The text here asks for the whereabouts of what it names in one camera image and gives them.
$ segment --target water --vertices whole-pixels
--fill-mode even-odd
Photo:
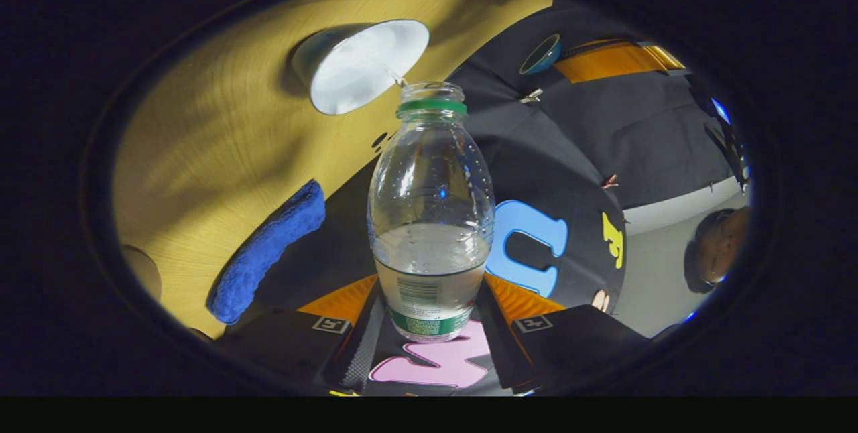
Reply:
[[[489,250],[478,233],[442,223],[410,223],[376,238],[376,270],[399,334],[424,343],[456,338]]]

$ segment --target plastic water bottle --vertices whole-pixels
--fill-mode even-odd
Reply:
[[[494,193],[449,82],[402,90],[402,126],[378,159],[367,225],[390,317],[409,341],[456,338],[491,248]]]

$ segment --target small bowl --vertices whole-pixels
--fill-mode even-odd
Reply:
[[[315,33],[295,50],[292,70],[325,115],[345,115],[395,85],[426,51],[429,29],[400,19],[356,23]]]
[[[530,52],[530,56],[524,60],[518,74],[533,74],[548,69],[549,66],[557,62],[559,57],[560,35],[548,36],[542,44]]]

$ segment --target blue towel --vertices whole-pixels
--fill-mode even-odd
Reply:
[[[271,265],[289,244],[324,222],[324,194],[310,180],[272,213],[224,265],[206,307],[224,324],[235,324],[253,302],[253,294]]]

